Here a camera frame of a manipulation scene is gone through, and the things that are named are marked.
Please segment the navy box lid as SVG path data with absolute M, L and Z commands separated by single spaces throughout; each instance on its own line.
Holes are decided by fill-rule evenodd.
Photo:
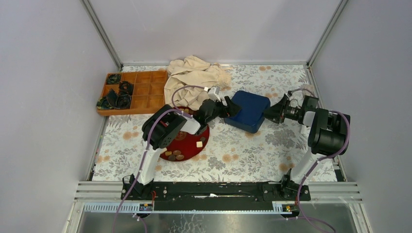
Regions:
M 249 133 L 256 133 L 264 121 L 263 111 L 270 107 L 270 99 L 245 91 L 237 91 L 231 99 L 241 110 L 224 119 L 228 125 Z

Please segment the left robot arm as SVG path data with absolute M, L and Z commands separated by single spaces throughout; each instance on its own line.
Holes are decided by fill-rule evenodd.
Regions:
M 123 183 L 123 193 L 140 200 L 149 197 L 157 161 L 178 135 L 189 135 L 188 139 L 179 142 L 180 145 L 184 142 L 189 145 L 190 152 L 183 158 L 187 160 L 207 144 L 210 136 L 209 122 L 217 117 L 234 117 L 240 110 L 241 107 L 228 96 L 224 100 L 203 101 L 199 110 L 192 115 L 169 105 L 160 108 L 142 126 L 142 138 L 147 145 L 140 158 L 137 174 L 130 176 L 129 183 Z

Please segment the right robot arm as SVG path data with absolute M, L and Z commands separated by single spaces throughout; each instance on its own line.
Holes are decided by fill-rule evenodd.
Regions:
M 307 153 L 282 177 L 278 188 L 285 200 L 297 195 L 297 186 L 306 185 L 319 164 L 346 152 L 351 122 L 350 115 L 317 107 L 316 97 L 305 96 L 297 107 L 291 106 L 291 101 L 290 94 L 285 94 L 281 101 L 263 111 L 263 116 L 274 123 L 291 119 L 310 129 Z

